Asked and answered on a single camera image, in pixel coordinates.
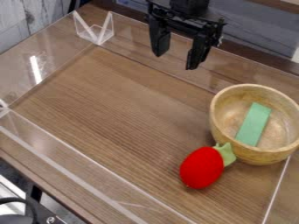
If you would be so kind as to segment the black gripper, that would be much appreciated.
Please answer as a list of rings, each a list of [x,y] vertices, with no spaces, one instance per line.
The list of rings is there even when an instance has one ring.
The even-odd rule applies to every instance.
[[[226,19],[210,10],[212,0],[146,0],[153,52],[161,57],[170,49],[171,30],[194,37],[186,69],[208,59],[212,46],[221,46]]]

